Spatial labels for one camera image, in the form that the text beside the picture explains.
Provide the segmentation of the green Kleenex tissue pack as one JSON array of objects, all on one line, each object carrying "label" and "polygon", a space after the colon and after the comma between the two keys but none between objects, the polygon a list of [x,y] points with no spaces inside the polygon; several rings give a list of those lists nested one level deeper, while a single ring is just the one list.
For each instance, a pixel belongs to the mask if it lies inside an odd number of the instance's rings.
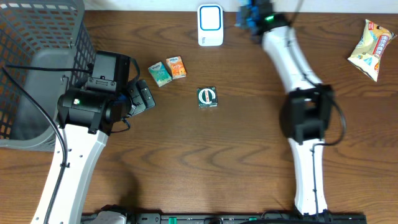
[{"label": "green Kleenex tissue pack", "polygon": [[148,68],[148,71],[158,87],[162,87],[172,81],[172,77],[170,76],[162,62],[158,62],[150,66]]}]

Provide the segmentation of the yellow snack chip bag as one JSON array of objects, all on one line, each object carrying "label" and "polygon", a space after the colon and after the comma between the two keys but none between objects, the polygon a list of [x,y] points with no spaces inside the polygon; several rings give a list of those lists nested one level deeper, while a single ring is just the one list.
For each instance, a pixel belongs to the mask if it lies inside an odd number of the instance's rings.
[{"label": "yellow snack chip bag", "polygon": [[348,61],[376,82],[381,57],[388,44],[396,37],[395,33],[366,19],[361,39]]}]

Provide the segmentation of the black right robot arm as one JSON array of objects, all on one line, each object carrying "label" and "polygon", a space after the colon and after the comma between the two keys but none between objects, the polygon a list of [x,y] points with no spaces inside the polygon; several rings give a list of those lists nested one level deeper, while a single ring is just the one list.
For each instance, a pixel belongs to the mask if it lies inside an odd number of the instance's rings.
[{"label": "black right robot arm", "polygon": [[295,208],[303,217],[326,212],[322,156],[331,115],[333,90],[315,75],[301,51],[292,23],[270,1],[241,1],[238,25],[248,29],[270,57],[287,97],[279,124],[295,168]]}]

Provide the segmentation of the orange Kleenex tissue pack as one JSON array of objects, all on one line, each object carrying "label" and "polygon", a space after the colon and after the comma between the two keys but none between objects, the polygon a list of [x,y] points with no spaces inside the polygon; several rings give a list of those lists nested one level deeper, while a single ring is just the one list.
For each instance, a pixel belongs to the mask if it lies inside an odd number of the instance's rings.
[{"label": "orange Kleenex tissue pack", "polygon": [[186,77],[187,72],[184,67],[181,56],[167,58],[166,64],[168,65],[168,67],[171,71],[173,80]]}]

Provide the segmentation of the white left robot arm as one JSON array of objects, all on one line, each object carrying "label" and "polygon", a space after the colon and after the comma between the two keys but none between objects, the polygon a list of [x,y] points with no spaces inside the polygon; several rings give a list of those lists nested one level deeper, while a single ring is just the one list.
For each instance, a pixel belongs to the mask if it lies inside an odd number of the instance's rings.
[{"label": "white left robot arm", "polygon": [[113,125],[154,107],[144,80],[129,78],[136,60],[99,51],[83,87],[71,87],[57,103],[57,142],[32,223],[79,223],[98,158]]}]

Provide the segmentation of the dark green Zam-Buk tin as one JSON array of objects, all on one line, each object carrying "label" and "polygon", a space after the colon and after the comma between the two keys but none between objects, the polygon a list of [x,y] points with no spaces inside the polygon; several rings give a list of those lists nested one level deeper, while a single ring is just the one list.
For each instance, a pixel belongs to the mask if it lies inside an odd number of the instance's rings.
[{"label": "dark green Zam-Buk tin", "polygon": [[197,100],[199,108],[210,108],[218,106],[218,95],[215,86],[197,89]]}]

